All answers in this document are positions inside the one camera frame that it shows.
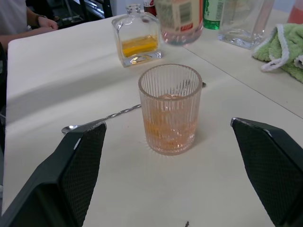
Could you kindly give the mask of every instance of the square glass bottle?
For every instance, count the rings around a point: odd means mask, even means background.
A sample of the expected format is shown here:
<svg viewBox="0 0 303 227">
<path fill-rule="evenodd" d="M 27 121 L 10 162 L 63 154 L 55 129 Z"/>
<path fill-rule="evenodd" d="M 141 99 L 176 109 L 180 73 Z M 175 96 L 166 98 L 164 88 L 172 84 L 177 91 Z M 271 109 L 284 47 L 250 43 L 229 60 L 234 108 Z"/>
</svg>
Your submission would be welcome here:
<svg viewBox="0 0 303 227">
<path fill-rule="evenodd" d="M 112 21 L 119 59 L 124 67 L 161 58 L 158 19 L 140 12 L 140 4 L 127 5 L 127 14 Z"/>
<path fill-rule="evenodd" d="M 219 40 L 251 49 L 263 38 L 275 0 L 225 0 Z"/>
</svg>

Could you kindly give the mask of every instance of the bottle label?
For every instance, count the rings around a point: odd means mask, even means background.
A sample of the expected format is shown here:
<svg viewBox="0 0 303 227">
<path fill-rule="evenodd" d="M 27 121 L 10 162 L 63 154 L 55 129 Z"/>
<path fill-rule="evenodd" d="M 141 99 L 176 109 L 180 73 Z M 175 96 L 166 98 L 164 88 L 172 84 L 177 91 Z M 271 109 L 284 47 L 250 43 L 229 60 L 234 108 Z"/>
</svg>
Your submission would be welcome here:
<svg viewBox="0 0 303 227">
<path fill-rule="evenodd" d="M 144 0 L 144 6 L 145 7 L 151 7 L 151 6 L 154 6 L 155 3 L 154 3 L 154 0 Z"/>
<path fill-rule="evenodd" d="M 224 0 L 206 0 L 204 18 L 211 21 L 220 21 Z"/>
<path fill-rule="evenodd" d="M 203 19 L 203 0 L 156 0 L 156 10 L 163 30 L 189 32 Z"/>
</svg>

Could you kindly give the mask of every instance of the white shirt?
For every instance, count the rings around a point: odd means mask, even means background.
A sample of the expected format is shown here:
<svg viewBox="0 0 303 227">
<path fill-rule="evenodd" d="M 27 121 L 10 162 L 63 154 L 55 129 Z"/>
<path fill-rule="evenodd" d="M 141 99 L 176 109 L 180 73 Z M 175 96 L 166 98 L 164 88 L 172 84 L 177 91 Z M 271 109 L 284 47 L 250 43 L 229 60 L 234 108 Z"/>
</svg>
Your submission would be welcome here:
<svg viewBox="0 0 303 227">
<path fill-rule="evenodd" d="M 25 0 L 0 0 L 0 35 L 15 35 L 26 31 Z"/>
</svg>

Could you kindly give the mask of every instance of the white table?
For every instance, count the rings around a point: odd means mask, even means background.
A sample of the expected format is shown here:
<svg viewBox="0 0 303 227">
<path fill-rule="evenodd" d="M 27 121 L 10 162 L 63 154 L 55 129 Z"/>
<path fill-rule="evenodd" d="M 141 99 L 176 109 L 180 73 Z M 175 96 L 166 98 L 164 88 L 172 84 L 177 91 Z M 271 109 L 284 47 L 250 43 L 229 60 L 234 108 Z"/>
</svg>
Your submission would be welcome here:
<svg viewBox="0 0 303 227">
<path fill-rule="evenodd" d="M 266 27 L 269 34 L 276 24 L 287 22 L 289 14 L 273 10 Z M 264 62 L 251 51 L 217 39 L 218 31 L 204 29 L 201 37 L 186 48 L 230 76 L 303 118 L 303 84 L 283 70 L 263 73 Z"/>
<path fill-rule="evenodd" d="M 162 60 L 124 69 L 110 22 L 10 43 L 3 211 L 55 150 L 63 126 L 138 104 L 139 76 L 154 65 L 179 63 L 207 83 L 194 146 L 176 157 L 151 151 L 140 110 L 107 121 L 84 226 L 273 226 L 247 178 L 230 120 L 283 128 L 301 146 L 303 120 L 185 48 L 165 46 Z"/>
</svg>

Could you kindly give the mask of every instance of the green towel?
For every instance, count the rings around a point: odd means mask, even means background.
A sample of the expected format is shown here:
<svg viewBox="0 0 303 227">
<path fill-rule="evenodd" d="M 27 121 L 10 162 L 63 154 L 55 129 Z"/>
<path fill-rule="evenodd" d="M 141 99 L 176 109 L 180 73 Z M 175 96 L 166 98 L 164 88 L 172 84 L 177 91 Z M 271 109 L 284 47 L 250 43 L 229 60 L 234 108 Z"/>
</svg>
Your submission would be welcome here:
<svg viewBox="0 0 303 227">
<path fill-rule="evenodd" d="M 269 62 L 261 67 L 262 71 L 281 68 L 303 83 L 303 25 L 277 25 L 252 56 Z"/>
</svg>

